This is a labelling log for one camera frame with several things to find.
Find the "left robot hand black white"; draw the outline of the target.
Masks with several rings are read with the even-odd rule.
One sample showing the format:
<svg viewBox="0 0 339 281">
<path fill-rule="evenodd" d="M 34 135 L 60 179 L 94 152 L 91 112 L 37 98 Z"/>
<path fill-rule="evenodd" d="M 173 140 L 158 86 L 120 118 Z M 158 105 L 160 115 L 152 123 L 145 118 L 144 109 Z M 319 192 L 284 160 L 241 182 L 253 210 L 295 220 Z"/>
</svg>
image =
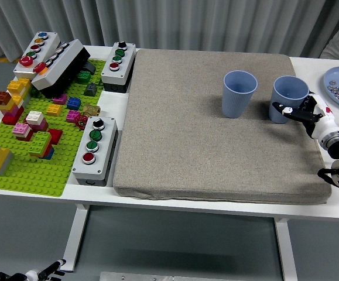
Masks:
<svg viewBox="0 0 339 281">
<path fill-rule="evenodd" d="M 65 272 L 60 268 L 66 263 L 66 260 L 60 259 L 49 265 L 47 268 L 40 270 L 30 270 L 26 273 L 15 273 L 8 275 L 0 272 L 0 280 L 61 280 L 60 276 L 64 276 Z"/>
</svg>

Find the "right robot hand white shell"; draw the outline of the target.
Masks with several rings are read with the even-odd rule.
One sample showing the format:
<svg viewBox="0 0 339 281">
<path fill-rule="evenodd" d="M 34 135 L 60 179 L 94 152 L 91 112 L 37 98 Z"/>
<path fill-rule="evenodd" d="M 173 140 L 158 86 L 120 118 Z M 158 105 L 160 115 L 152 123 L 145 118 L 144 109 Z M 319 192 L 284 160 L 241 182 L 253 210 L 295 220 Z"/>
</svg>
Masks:
<svg viewBox="0 0 339 281">
<path fill-rule="evenodd" d="M 330 107 L 322 97 L 310 93 L 298 108 L 273 102 L 274 109 L 286 118 L 304 125 L 307 134 L 319 144 L 327 146 L 332 138 L 339 138 L 339 126 Z"/>
</svg>

